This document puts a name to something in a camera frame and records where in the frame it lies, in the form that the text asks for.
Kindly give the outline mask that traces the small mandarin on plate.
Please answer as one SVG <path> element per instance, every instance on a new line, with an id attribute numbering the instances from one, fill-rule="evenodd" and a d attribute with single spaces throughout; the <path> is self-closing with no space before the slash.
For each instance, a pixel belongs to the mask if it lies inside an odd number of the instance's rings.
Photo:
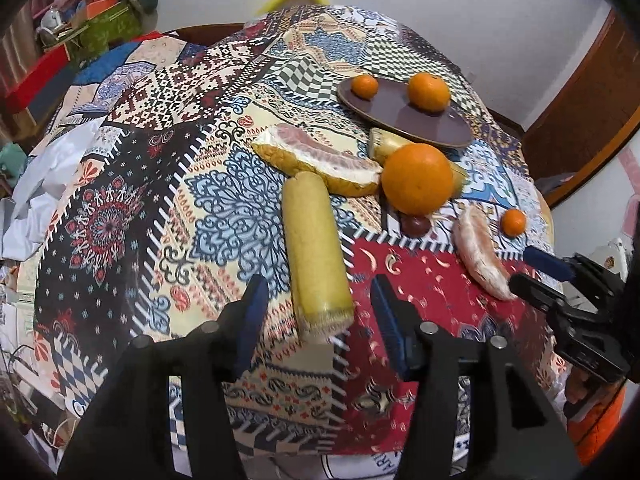
<path id="1" fill-rule="evenodd" d="M 378 93 L 378 81 L 371 75 L 362 74 L 352 78 L 350 90 L 359 99 L 369 101 Z"/>

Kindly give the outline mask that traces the colourful patchwork tablecloth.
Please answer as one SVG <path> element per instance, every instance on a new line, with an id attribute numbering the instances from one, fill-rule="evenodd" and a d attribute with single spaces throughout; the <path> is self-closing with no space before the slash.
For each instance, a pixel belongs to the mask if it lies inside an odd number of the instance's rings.
<path id="1" fill-rule="evenodd" d="M 367 125 L 338 102 L 348 77 L 441 76 L 472 131 L 454 158 L 461 195 L 420 240 L 403 237 L 376 196 L 331 200 L 356 307 L 325 344 L 298 338 L 281 217 L 285 177 L 254 151 L 290 124 L 337 151 L 366 157 Z M 81 414 L 134 336 L 179 338 L 216 318 L 262 274 L 269 307 L 248 371 L 224 386 L 247 455 L 380 454 L 401 448 L 416 389 L 388 367 L 369 304 L 385 274 L 399 296 L 456 336 L 513 337 L 548 393 L 565 362 L 541 315 L 500 302 L 466 273 L 451 240 L 459 214 L 479 206 L 490 224 L 511 208 L 524 235 L 492 231 L 510 271 L 525 246 L 551 248 L 518 141 L 504 133 L 458 66 L 412 29 L 352 6 L 266 15 L 204 48 L 169 37 L 124 44 L 75 78 L 50 125 L 66 140 L 96 137 L 48 225 L 34 292 L 38 374 Z"/>

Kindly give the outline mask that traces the dark red small fruit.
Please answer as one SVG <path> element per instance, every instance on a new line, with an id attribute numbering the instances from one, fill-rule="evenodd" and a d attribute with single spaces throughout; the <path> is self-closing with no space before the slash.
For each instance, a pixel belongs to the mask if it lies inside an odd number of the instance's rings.
<path id="1" fill-rule="evenodd" d="M 431 220 L 428 217 L 409 216 L 402 214 L 399 217 L 401 233 L 406 237 L 421 238 L 431 229 Z"/>

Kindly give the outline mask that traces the brown wooden door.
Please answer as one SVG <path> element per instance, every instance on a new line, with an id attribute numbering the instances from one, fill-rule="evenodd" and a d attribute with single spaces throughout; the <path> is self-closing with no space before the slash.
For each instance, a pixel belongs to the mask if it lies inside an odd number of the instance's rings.
<path id="1" fill-rule="evenodd" d="M 639 125 L 639 41 L 611 11 L 566 84 L 523 138 L 535 181 L 558 184 L 542 193 L 564 202 L 630 140 Z"/>

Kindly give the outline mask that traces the pomelo wedge with rind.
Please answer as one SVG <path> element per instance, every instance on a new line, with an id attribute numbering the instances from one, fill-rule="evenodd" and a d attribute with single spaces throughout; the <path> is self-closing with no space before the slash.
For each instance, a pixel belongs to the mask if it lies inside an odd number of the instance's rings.
<path id="1" fill-rule="evenodd" d="M 256 136 L 254 152 L 289 177 L 318 174 L 330 194 L 362 197 L 378 192 L 382 167 L 368 158 L 337 151 L 289 124 L 274 125 Z"/>

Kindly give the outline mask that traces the medium orange on plate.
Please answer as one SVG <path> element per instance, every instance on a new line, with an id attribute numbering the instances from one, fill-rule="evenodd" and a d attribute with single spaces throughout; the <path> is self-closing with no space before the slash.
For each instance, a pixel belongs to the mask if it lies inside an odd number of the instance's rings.
<path id="1" fill-rule="evenodd" d="M 430 73 L 413 75 L 407 84 L 409 102 L 424 112 L 442 113 L 449 105 L 450 91 L 446 82 Z"/>

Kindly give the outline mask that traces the red box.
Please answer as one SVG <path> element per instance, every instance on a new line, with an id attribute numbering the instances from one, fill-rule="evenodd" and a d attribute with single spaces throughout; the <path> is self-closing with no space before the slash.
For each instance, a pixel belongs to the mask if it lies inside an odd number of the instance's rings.
<path id="1" fill-rule="evenodd" d="M 48 82 L 70 64 L 70 54 L 65 44 L 47 51 L 27 74 L 4 94 L 6 108 L 12 114 L 24 110 Z"/>

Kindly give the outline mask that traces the peeled pomelo segment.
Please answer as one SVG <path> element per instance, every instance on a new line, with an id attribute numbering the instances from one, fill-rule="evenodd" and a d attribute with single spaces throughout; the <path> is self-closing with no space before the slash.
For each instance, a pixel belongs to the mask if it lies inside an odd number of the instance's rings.
<path id="1" fill-rule="evenodd" d="M 460 212 L 452 240 L 471 278 L 485 292 L 501 301 L 516 299 L 509 288 L 511 274 L 494 251 L 488 220 L 480 207 L 469 205 Z"/>

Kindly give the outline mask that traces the large orange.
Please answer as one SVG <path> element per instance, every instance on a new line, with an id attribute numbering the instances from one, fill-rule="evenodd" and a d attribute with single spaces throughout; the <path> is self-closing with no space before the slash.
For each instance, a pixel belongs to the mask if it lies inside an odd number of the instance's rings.
<path id="1" fill-rule="evenodd" d="M 454 175 L 438 148 L 411 143 L 386 158 L 381 184 L 390 206 L 408 216 L 428 216 L 452 196 Z"/>

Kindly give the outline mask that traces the small mandarin on cloth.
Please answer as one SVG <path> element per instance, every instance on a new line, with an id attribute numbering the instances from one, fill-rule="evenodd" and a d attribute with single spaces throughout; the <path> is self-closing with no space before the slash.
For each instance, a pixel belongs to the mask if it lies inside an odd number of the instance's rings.
<path id="1" fill-rule="evenodd" d="M 508 209 L 501 216 L 500 229 L 506 237 L 515 238 L 522 235 L 526 231 L 526 226 L 526 214 L 519 209 Z"/>

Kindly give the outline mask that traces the dark brown oval plate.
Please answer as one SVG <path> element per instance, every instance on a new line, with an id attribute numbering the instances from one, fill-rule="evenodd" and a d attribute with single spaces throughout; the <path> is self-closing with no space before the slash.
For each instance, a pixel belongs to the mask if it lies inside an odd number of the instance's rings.
<path id="1" fill-rule="evenodd" d="M 345 79 L 338 84 L 336 95 L 367 122 L 414 142 L 466 148 L 474 140 L 471 126 L 451 104 L 436 114 L 420 110 L 410 103 L 406 86 L 398 81 L 381 78 L 378 93 L 365 100 L 352 92 L 352 81 Z"/>

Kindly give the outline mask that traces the white crumpled cloth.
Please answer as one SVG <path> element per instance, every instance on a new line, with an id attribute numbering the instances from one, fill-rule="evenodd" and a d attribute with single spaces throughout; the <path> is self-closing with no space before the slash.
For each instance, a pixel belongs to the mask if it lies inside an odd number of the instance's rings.
<path id="1" fill-rule="evenodd" d="M 11 197 L 1 200 L 1 259 L 22 262 L 44 242 L 63 192 L 104 118 L 79 125 L 51 142 L 18 179 Z"/>

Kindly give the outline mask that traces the green patterned box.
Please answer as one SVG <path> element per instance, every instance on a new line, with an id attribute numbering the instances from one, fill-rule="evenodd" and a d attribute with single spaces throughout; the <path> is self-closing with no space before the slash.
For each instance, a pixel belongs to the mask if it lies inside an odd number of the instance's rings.
<path id="1" fill-rule="evenodd" d="M 91 61 L 141 34 L 137 12 L 123 1 L 81 25 L 67 41 L 67 49 L 77 62 Z"/>

